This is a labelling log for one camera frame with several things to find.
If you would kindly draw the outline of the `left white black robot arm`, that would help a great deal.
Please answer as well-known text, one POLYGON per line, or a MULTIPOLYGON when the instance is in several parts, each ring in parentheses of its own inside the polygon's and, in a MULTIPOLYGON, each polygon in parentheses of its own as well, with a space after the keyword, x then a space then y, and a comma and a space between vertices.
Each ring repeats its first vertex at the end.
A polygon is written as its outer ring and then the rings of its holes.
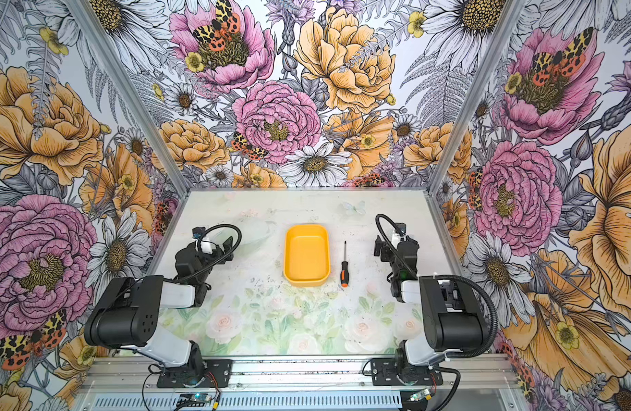
POLYGON ((84 328, 88 344, 126 349, 159 363, 159 387, 216 387, 226 370, 209 366, 198 343, 175 336, 159 324, 164 309, 200 308, 211 286, 207 278, 216 265, 232 260, 236 244, 230 237, 209 250, 195 241, 176 254, 176 277, 161 275, 111 280, 84 328))

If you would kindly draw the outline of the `left green circuit board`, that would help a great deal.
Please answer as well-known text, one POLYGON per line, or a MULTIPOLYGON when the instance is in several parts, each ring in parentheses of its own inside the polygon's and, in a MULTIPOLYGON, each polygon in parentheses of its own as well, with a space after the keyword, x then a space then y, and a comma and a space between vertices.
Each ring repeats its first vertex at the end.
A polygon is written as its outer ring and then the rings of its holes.
POLYGON ((214 398, 209 394, 196 393, 194 395, 189 395, 186 397, 184 395, 181 395, 178 398, 178 403, 175 409, 179 410, 182 408, 189 408, 189 407, 203 408, 207 405, 210 405, 213 400, 214 398))

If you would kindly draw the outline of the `right green circuit board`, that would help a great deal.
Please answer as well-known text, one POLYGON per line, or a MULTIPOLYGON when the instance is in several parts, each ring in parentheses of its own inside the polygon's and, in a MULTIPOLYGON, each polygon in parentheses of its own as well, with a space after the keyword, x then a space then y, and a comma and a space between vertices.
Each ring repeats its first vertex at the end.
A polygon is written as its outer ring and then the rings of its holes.
POLYGON ((411 394, 411 396, 409 397, 409 401, 410 402, 421 402, 421 401, 430 401, 432 398, 432 392, 430 391, 430 389, 422 389, 420 391, 417 391, 413 394, 411 394))

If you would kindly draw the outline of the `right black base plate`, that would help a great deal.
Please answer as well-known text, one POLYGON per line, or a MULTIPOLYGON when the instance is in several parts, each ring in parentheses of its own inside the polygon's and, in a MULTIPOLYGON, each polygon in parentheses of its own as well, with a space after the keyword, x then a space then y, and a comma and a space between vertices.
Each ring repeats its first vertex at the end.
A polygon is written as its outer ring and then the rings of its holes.
POLYGON ((428 366, 412 366, 396 358, 372 358, 363 368, 373 386, 434 386, 441 385, 440 372, 428 366))

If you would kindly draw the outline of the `orange black handled screwdriver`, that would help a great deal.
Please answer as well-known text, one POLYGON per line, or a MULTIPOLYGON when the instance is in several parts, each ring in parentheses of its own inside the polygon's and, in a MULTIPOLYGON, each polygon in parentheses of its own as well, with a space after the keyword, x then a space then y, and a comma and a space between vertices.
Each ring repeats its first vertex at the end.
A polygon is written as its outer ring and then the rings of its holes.
POLYGON ((347 241, 344 242, 344 258, 341 263, 340 284, 343 288, 347 288, 350 282, 349 262, 347 260, 347 241))

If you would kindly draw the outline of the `aluminium front rail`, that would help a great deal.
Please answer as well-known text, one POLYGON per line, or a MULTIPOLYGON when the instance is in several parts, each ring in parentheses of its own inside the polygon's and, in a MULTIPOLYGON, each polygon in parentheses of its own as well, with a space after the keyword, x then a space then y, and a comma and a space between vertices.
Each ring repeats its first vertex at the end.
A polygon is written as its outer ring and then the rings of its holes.
MULTIPOLYGON (((368 356, 231 356, 231 366, 218 373, 222 392, 289 390, 376 390, 368 356)), ((142 356, 97 359, 87 372, 80 394, 159 393, 155 362, 142 356)), ((516 389, 517 377, 503 354, 451 360, 446 368, 461 373, 461 390, 516 389)))

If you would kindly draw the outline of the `green circuit board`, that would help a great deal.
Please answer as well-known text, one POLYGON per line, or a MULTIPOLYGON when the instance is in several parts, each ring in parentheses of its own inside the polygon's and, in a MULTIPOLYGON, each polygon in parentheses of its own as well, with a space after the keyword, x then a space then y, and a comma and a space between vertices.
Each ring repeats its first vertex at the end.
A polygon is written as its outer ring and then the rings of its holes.
POLYGON ((209 394, 196 393, 194 395, 189 395, 186 397, 184 395, 181 395, 178 398, 178 403, 175 409, 179 410, 182 408, 189 408, 189 407, 203 408, 207 405, 210 405, 213 400, 214 398, 209 394))
POLYGON ((411 394, 411 396, 409 397, 409 401, 410 402, 421 402, 421 401, 430 401, 432 398, 432 392, 430 391, 430 389, 422 389, 420 391, 417 391, 413 394, 411 394))

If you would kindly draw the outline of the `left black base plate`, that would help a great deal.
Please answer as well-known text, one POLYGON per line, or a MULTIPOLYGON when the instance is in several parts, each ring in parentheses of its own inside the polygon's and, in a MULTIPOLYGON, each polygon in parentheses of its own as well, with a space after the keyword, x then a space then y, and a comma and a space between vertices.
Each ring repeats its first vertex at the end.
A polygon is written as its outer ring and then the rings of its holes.
POLYGON ((233 360, 203 360, 200 366, 167 368, 156 383, 160 389, 226 388, 232 374, 233 360))

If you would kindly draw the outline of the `yellow plastic bin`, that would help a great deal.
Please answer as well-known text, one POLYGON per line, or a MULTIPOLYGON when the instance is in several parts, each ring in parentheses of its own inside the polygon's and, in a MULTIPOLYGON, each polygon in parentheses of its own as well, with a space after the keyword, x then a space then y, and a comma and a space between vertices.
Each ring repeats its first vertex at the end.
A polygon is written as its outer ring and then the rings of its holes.
POLYGON ((327 229, 320 224, 298 224, 286 232, 284 277, 293 287, 319 287, 331 273, 327 229))

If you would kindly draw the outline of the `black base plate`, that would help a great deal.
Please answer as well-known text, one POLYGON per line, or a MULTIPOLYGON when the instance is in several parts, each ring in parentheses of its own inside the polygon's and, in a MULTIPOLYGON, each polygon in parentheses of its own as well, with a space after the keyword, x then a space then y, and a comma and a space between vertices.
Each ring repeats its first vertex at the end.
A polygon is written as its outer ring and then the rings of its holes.
POLYGON ((156 383, 160 389, 226 388, 232 374, 233 360, 203 360, 200 366, 167 368, 156 383))
POLYGON ((412 366, 396 358, 372 358, 363 368, 373 386, 434 386, 441 385, 440 372, 428 366, 412 366))

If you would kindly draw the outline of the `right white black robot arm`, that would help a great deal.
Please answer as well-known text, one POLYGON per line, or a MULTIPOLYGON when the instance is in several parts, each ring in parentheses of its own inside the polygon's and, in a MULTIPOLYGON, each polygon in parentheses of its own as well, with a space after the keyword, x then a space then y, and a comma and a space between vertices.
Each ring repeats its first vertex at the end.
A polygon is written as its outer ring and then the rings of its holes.
POLYGON ((498 324, 491 298, 477 284, 454 275, 416 275, 419 245, 408 236, 378 236, 374 255, 389 263, 391 294, 421 307, 421 329, 399 341, 393 361, 372 361, 375 385, 433 385, 437 368, 452 358, 473 358, 494 342, 498 324))

